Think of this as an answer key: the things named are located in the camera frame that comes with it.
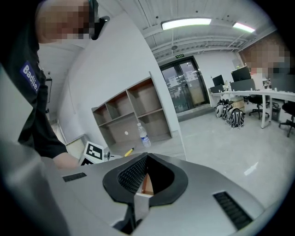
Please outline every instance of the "double door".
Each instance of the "double door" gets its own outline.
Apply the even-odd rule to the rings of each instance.
[[[201,72],[192,59],[185,59],[161,67],[176,113],[209,102]]]

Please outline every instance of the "person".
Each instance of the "person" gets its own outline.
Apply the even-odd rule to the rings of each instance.
[[[58,168],[75,168],[78,159],[67,153],[46,117],[46,77],[39,66],[39,43],[66,39],[89,27],[91,0],[30,0],[7,6],[15,21],[6,21],[1,63],[24,98],[32,105],[19,143],[52,158]]]

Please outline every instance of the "black sleeve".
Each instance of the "black sleeve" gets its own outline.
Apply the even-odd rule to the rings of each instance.
[[[33,138],[35,150],[40,156],[54,158],[61,153],[66,153],[65,145],[60,142],[45,114],[47,104],[48,87],[45,81],[40,84],[37,96],[37,108],[33,124]]]

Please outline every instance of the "exit sign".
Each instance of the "exit sign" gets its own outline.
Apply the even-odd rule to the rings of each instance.
[[[184,54],[180,54],[180,55],[177,55],[175,56],[177,59],[181,58],[181,57],[184,57]]]

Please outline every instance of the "plastic water bottle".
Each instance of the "plastic water bottle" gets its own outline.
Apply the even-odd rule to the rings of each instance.
[[[141,123],[138,123],[137,126],[138,126],[139,136],[142,139],[143,145],[146,148],[150,147],[151,146],[151,141],[148,138],[148,135],[147,135],[147,132],[146,132],[145,128],[143,128]]]

